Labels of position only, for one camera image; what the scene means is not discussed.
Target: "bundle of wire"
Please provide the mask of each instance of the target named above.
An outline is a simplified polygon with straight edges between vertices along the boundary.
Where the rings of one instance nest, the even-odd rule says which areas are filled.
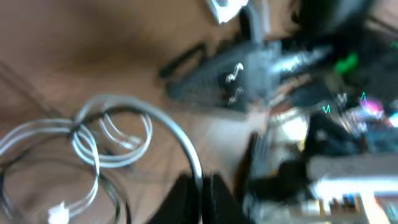
[[[119,168],[139,160],[147,151],[152,139],[152,122],[147,114],[142,114],[141,119],[146,131],[146,140],[135,136],[128,136],[121,132],[111,121],[108,114],[114,108],[125,106],[129,111],[134,111],[134,104],[141,103],[135,98],[126,96],[102,95],[90,100],[79,112],[74,121],[70,119],[40,119],[22,124],[13,129],[0,140],[0,155],[14,147],[17,143],[27,138],[34,138],[39,134],[62,134],[71,138],[72,149],[87,164],[94,166],[94,183],[90,192],[81,200],[65,205],[60,205],[49,210],[49,224],[67,224],[71,218],[84,212],[94,201],[98,192],[100,167]],[[99,154],[96,138],[91,130],[84,125],[94,120],[99,120],[99,125],[104,135],[120,147],[129,152],[120,155]]]

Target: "white plug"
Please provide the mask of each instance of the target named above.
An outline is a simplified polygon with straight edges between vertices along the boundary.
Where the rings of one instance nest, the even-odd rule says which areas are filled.
[[[49,209],[49,224],[68,224],[69,209],[65,208],[65,202]]]

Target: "white connector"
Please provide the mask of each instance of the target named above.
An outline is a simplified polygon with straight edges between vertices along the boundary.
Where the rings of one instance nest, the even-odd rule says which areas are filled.
[[[65,202],[49,209],[49,224],[68,224],[69,209],[65,208]]]

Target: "brown surface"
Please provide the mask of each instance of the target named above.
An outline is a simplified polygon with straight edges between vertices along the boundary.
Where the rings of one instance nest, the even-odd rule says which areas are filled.
[[[131,95],[167,110],[191,137],[205,169],[223,169],[231,178],[250,132],[264,124],[264,116],[231,121],[171,111],[157,69],[201,40],[216,45],[235,32],[236,24],[215,25],[200,0],[0,1],[0,65],[9,67],[0,67],[0,134],[30,119],[57,116],[54,110],[69,117],[93,95]],[[141,125],[126,121],[131,123],[126,131],[133,133]],[[136,223],[162,201],[172,183],[167,180],[188,167],[172,136],[159,125],[154,129],[149,152],[137,167],[156,172],[148,178],[157,181],[132,180],[119,172]],[[60,144],[49,149],[57,155]],[[78,199],[90,183],[87,174],[44,164],[16,174],[7,189],[22,210],[34,213],[62,199]],[[85,215],[89,222],[76,222],[100,223],[111,215],[110,207],[100,193]]]

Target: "wooden floor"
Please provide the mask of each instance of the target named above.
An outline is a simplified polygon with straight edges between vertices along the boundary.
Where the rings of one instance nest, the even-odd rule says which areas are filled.
[[[205,170],[222,169],[231,179],[265,116],[238,121],[173,110],[157,70],[197,42],[214,46],[236,30],[237,21],[217,26],[200,0],[0,1],[0,135],[31,119],[70,118],[98,94],[135,96],[170,113],[196,145]],[[137,118],[119,121],[130,124],[124,130],[131,133],[142,129]],[[65,141],[47,149],[57,155],[61,147],[71,150]],[[151,216],[187,167],[176,140],[155,124],[149,152],[134,166],[138,172],[117,171],[136,223]],[[78,170],[43,164],[13,175],[6,187],[21,210],[36,214],[39,207],[81,198],[91,181]],[[110,208],[100,192],[84,223],[104,223]]]

